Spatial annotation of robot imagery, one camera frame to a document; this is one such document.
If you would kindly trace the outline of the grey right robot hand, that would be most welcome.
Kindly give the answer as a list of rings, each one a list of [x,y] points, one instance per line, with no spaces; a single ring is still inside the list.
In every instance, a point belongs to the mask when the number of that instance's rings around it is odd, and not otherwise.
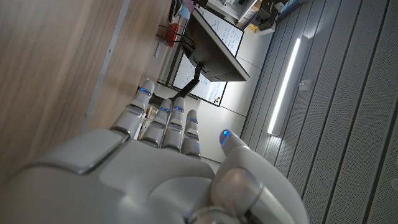
[[[134,135],[155,85],[147,80],[109,129],[47,151],[1,189],[2,223],[308,223],[302,199],[232,131],[217,170],[200,156],[195,111],[165,100]]]

